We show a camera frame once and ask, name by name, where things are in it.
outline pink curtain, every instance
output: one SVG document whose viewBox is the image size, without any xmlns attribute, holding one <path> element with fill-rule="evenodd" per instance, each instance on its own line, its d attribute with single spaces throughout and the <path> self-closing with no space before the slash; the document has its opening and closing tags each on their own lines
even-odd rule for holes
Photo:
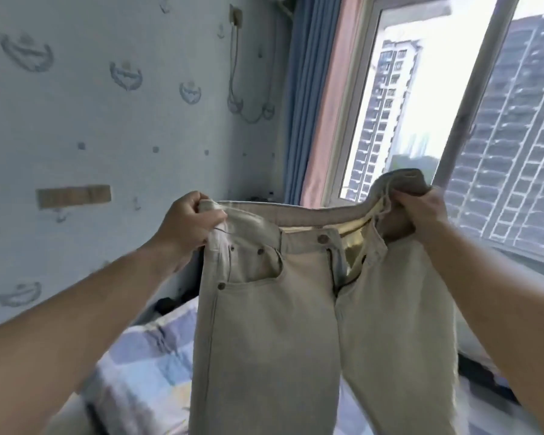
<svg viewBox="0 0 544 435">
<path fill-rule="evenodd" d="M 326 186 L 326 174 L 331 163 L 332 145 L 339 120 L 348 71 L 355 50 L 363 0 L 342 0 L 341 12 L 332 46 L 322 103 L 306 167 L 305 182 L 300 204 L 307 208 L 320 208 Z"/>
</svg>

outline glass pane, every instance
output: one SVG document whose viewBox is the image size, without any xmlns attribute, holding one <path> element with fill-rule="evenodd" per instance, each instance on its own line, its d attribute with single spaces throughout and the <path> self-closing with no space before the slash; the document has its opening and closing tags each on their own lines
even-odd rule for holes
<svg viewBox="0 0 544 435">
<path fill-rule="evenodd" d="M 441 0 L 382 13 L 341 198 L 363 201 L 381 174 L 402 167 L 419 167 L 431 182 L 495 2 Z"/>
<path fill-rule="evenodd" d="M 447 189 L 474 237 L 544 256 L 544 0 L 520 0 Z"/>
</svg>

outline hand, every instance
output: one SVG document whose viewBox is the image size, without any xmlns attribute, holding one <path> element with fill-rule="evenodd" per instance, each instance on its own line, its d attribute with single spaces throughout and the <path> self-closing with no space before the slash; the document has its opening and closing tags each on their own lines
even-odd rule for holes
<svg viewBox="0 0 544 435">
<path fill-rule="evenodd" d="M 210 231 L 227 217 L 224 211 L 197 213 L 199 201 L 206 199 L 209 197 L 194 191 L 174 202 L 157 233 L 144 246 L 166 256 L 167 265 L 172 266 L 170 272 L 187 265 Z"/>
<path fill-rule="evenodd" d="M 395 190 L 392 193 L 395 201 L 407 211 L 418 236 L 423 237 L 428 227 L 436 222 L 447 222 L 447 209 L 441 189 L 434 187 L 421 197 Z"/>
</svg>

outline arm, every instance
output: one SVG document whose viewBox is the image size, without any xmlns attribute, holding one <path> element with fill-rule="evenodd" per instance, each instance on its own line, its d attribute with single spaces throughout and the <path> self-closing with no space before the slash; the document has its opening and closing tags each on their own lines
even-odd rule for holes
<svg viewBox="0 0 544 435">
<path fill-rule="evenodd" d="M 394 197 L 468 325 L 544 430 L 544 277 L 463 236 L 439 190 Z"/>
<path fill-rule="evenodd" d="M 37 433 L 161 282 L 189 262 L 223 211 L 176 201 L 158 233 L 66 291 L 0 325 L 0 434 Z"/>
</svg>

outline building facade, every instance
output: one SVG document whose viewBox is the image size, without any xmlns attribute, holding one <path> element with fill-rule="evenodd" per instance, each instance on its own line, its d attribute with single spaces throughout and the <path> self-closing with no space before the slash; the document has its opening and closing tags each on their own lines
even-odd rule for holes
<svg viewBox="0 0 544 435">
<path fill-rule="evenodd" d="M 512 21 L 445 199 L 472 236 L 544 256 L 544 17 Z"/>
<path fill-rule="evenodd" d="M 343 189 L 343 197 L 349 201 L 364 201 L 371 184 L 389 166 L 420 51 L 418 41 L 383 42 L 363 131 L 349 159 L 354 164 L 348 186 Z"/>
</svg>

